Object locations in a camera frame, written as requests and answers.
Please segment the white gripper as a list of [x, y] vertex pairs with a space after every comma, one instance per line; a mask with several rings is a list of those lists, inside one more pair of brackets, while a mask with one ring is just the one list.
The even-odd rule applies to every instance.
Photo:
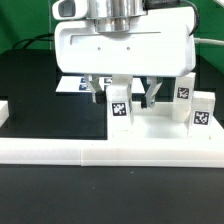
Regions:
[[141, 77], [141, 107], [153, 108], [159, 77], [184, 76], [196, 65], [193, 26], [191, 8], [151, 10], [132, 18], [127, 32], [97, 33], [90, 20], [61, 22], [55, 29], [57, 64], [65, 73], [85, 74], [96, 104], [106, 103], [99, 75], [147, 76]]

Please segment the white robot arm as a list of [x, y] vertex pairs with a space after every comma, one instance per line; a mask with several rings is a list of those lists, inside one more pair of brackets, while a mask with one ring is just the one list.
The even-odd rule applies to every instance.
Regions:
[[196, 64], [199, 13], [189, 0], [57, 0], [54, 41], [65, 73], [144, 76], [144, 108], [155, 104], [161, 77]]

